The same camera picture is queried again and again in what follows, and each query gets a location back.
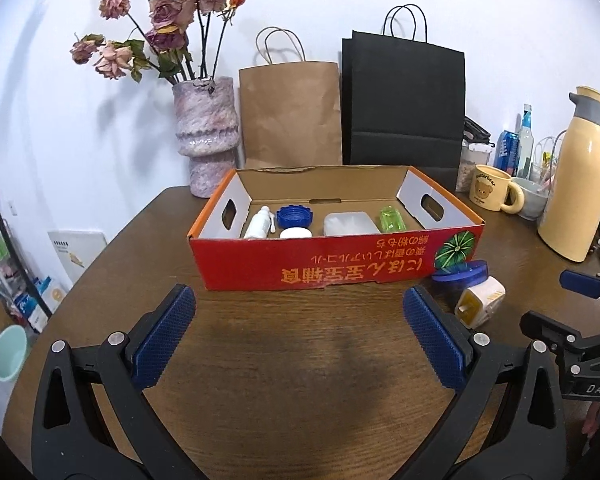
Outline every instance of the screw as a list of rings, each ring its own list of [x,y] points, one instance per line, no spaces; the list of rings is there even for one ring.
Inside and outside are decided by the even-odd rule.
[[[474,334],[474,341],[480,346],[487,346],[491,342],[491,339],[489,339],[488,335],[478,332]]]
[[[58,341],[56,341],[55,343],[53,343],[51,345],[51,351],[54,354],[57,354],[58,352],[61,352],[62,350],[64,350],[64,341],[62,341],[61,339],[59,339]]]
[[[534,349],[541,354],[546,352],[546,345],[542,341],[534,341]]]
[[[109,341],[110,345],[119,345],[125,340],[125,335],[122,332],[114,332],[109,336],[107,341]]]

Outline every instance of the mint green bucket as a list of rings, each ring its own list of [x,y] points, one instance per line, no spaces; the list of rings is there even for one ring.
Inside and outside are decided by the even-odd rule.
[[[0,381],[14,381],[29,354],[27,333],[20,325],[11,325],[0,334]]]

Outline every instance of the blue translucent lid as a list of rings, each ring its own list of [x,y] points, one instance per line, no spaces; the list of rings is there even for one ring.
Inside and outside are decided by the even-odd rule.
[[[314,220],[314,214],[303,205],[286,205],[278,209],[276,221],[281,229],[290,227],[309,227]]]
[[[462,262],[445,269],[440,269],[431,275],[431,279],[449,285],[462,285],[463,288],[478,285],[489,277],[489,268],[484,260]]]

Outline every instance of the yellow mug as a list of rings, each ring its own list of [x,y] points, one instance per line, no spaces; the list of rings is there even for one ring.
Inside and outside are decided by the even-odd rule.
[[[512,205],[504,203],[509,189],[513,200]],[[525,205],[525,194],[518,184],[511,181],[509,173],[493,166],[476,164],[469,190],[469,200],[489,211],[502,210],[513,215]]]

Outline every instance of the brown table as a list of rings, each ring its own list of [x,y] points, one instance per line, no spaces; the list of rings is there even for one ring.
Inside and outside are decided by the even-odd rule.
[[[100,344],[128,331],[176,283],[198,310],[158,385],[146,396],[184,451],[211,479],[389,478],[429,433],[452,393],[435,377],[402,317],[412,282],[289,292],[207,292],[185,236],[202,208],[186,187],[165,190],[112,241],[63,301],[20,374],[3,436],[30,465],[38,380],[53,341]],[[477,209],[486,221],[476,258],[507,289],[483,330],[526,346],[529,309],[600,333],[600,301],[564,291],[565,267],[533,225]],[[133,456],[110,404],[96,391],[121,449]],[[465,450],[486,436],[498,392]],[[578,434],[585,403],[567,402]]]

